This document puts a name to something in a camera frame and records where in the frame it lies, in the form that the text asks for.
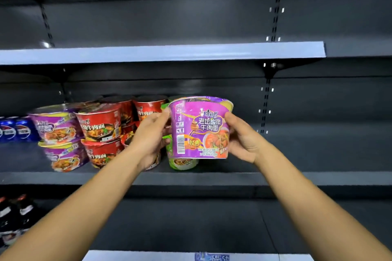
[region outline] bottle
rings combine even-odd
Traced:
[[[20,236],[19,225],[17,207],[7,198],[0,197],[0,236],[6,246],[13,244]]]
[[[20,234],[23,235],[42,218],[43,212],[26,194],[17,198],[17,205],[20,214]]]

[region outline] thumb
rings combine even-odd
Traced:
[[[249,132],[250,126],[248,123],[241,118],[238,118],[230,111],[225,114],[225,120],[230,127],[234,128],[234,130],[238,132],[239,135],[245,135]]]
[[[170,109],[169,107],[165,108],[164,111],[159,115],[159,117],[155,120],[155,124],[159,126],[160,128],[163,128],[167,120],[169,120],[170,117]]]

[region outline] instant noodle bowl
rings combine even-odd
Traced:
[[[231,101],[192,96],[174,100],[169,107],[174,158],[227,158],[229,128],[224,116],[233,109]]]
[[[41,141],[38,145],[45,151],[55,171],[66,173],[88,162],[86,151],[80,140],[61,145],[50,145]]]
[[[87,155],[96,168],[102,168],[108,164],[116,155],[124,150],[120,139],[112,140],[110,142],[91,142],[88,140],[81,140],[87,151]]]
[[[40,107],[28,115],[46,144],[65,144],[83,137],[74,113],[73,104],[59,104]]]
[[[148,115],[161,113],[161,105],[167,103],[167,97],[164,95],[140,96],[135,100],[136,110],[139,121],[143,121]]]
[[[135,134],[133,132],[131,132],[131,133],[128,133],[128,134],[125,134],[125,135],[121,136],[121,143],[124,146],[124,148],[126,148],[127,146],[130,145],[130,142],[132,141],[132,138],[133,138],[134,135]],[[158,153],[156,155],[154,163],[149,168],[146,168],[145,170],[153,169],[160,162],[161,162],[161,153]]]
[[[167,157],[169,158],[169,165],[175,170],[188,170],[194,168],[199,164],[198,159],[180,159],[173,158],[173,139],[172,135],[164,136],[163,138],[169,138],[170,143],[166,145]]]
[[[75,114],[87,141],[108,142],[120,138],[119,104],[95,104]]]
[[[130,127],[131,122],[134,121],[133,117],[133,99],[135,97],[131,95],[114,95],[104,97],[100,101],[102,103],[118,103],[120,104],[121,110],[121,127]]]

